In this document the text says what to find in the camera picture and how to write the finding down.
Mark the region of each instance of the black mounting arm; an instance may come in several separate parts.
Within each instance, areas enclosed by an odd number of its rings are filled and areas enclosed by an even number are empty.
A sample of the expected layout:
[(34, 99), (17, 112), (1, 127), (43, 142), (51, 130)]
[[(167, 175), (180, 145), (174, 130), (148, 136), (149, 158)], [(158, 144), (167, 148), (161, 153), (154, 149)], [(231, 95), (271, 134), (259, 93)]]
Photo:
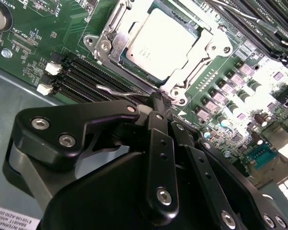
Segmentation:
[[(282, 213), (194, 137), (159, 93), (144, 107), (26, 109), (15, 119), (3, 172), (45, 211), (40, 230), (288, 230)], [(76, 180), (79, 159), (120, 145), (130, 152)]]

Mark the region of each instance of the printed label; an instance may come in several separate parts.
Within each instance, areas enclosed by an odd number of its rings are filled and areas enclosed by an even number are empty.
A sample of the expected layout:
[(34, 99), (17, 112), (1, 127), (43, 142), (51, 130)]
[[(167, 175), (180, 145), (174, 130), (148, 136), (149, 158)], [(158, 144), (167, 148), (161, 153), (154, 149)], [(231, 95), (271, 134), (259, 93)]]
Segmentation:
[(36, 230), (39, 220), (0, 207), (0, 230)]

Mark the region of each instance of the white connector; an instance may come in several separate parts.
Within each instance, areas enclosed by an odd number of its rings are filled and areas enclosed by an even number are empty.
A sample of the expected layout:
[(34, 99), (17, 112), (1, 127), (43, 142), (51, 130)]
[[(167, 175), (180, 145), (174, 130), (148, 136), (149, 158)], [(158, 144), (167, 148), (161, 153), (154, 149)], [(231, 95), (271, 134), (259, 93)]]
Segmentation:
[(52, 62), (47, 63), (45, 71), (50, 73), (51, 75), (57, 75), (62, 70), (62, 65), (55, 64)]
[(40, 92), (42, 95), (48, 95), (53, 89), (51, 85), (39, 84), (36, 91)]

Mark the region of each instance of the metal wire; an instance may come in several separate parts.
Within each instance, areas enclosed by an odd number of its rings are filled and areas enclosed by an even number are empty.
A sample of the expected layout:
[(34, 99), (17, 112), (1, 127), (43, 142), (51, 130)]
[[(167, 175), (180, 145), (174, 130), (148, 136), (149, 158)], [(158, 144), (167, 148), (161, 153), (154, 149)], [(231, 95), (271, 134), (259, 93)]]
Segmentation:
[(207, 0), (208, 2), (211, 2), (211, 3), (215, 3), (221, 7), (224, 7), (225, 9), (228, 9), (230, 11), (232, 11), (233, 13), (243, 17), (243, 18), (247, 18), (247, 19), (250, 19), (250, 20), (253, 20), (255, 22), (257, 22), (260, 26), (264, 27), (265, 29), (271, 31), (272, 33), (276, 33), (277, 32), (277, 28), (275, 28), (274, 26), (270, 25), (269, 23), (266, 23), (265, 21), (259, 19), (259, 18), (256, 18), (252, 15), (249, 15), (249, 14), (246, 14), (246, 13), (243, 13), (241, 12), (240, 10), (238, 10), (236, 7), (234, 6), (231, 6), (230, 4), (226, 3), (226, 2), (223, 2), (223, 1), (220, 1), (220, 0)]
[(134, 93), (134, 92), (117, 92), (117, 91), (114, 91), (106, 86), (103, 86), (103, 85), (96, 85), (96, 88), (97, 89), (100, 89), (100, 90), (103, 90), (103, 91), (106, 91), (108, 93), (110, 93), (111, 95), (114, 95), (114, 96), (120, 96), (120, 97), (128, 97), (128, 96), (135, 96), (135, 97), (148, 97), (147, 95), (142, 95), (142, 94), (139, 94), (139, 93)]

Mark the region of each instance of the motherboard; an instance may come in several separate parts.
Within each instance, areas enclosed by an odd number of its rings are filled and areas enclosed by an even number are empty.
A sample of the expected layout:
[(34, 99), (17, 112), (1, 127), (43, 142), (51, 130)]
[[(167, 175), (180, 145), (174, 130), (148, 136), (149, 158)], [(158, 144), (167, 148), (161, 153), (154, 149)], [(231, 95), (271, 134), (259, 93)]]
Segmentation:
[(288, 0), (0, 0), (0, 68), (66, 104), (160, 92), (246, 176), (288, 160)]

